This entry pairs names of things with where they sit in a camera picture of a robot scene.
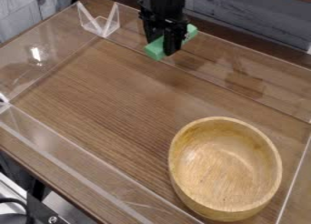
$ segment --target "green object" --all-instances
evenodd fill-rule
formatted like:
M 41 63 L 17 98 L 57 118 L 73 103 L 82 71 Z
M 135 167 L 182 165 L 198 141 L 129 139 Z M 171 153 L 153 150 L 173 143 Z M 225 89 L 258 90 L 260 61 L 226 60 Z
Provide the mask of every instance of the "green object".
M 184 40 L 184 45 L 198 35 L 198 28 L 194 25 L 189 25 L 189 37 Z M 145 47 L 146 54 L 157 61 L 166 57 L 163 50 L 165 36 L 159 37 L 153 43 Z

